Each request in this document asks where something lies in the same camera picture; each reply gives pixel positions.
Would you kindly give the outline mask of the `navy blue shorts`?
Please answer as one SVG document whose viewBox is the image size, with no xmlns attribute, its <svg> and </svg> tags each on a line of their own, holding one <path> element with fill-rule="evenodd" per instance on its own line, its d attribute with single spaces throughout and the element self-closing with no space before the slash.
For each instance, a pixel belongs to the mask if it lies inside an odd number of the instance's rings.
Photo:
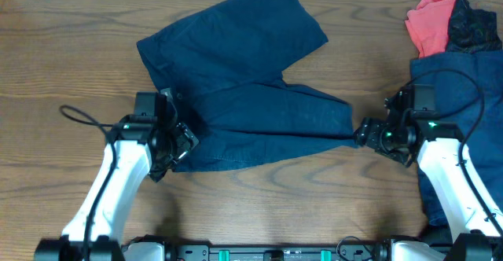
<svg viewBox="0 0 503 261">
<path fill-rule="evenodd" d="M 327 42 L 299 0 L 226 0 L 142 39 L 158 90 L 199 140 L 180 172 L 229 171 L 353 142 L 351 106 L 283 79 Z"/>
</svg>

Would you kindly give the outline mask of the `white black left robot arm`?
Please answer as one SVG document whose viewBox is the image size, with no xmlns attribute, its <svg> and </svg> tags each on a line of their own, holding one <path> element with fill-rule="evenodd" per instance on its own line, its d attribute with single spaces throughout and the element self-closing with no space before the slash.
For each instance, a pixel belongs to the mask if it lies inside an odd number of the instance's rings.
<svg viewBox="0 0 503 261">
<path fill-rule="evenodd" d="M 171 105 L 136 108 L 118 123 L 103 124 L 84 111 L 62 105 L 60 113 L 79 114 L 77 122 L 98 127 L 105 136 L 101 168 L 74 218 L 57 239 L 42 239 L 36 260 L 175 260 L 162 237 L 146 235 L 123 244 L 123 231 L 139 186 L 158 182 L 197 145 Z"/>
</svg>

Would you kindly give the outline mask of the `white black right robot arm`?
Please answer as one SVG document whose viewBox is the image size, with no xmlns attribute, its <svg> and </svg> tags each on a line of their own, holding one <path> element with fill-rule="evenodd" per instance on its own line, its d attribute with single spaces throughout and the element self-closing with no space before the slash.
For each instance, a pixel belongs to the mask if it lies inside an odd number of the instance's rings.
<svg viewBox="0 0 503 261">
<path fill-rule="evenodd" d="M 378 260 L 500 260 L 502 212 L 489 194 L 454 123 L 433 119 L 363 119 L 354 133 L 366 146 L 396 162 L 417 162 L 430 181 L 452 238 L 442 253 L 421 241 L 392 240 Z"/>
</svg>

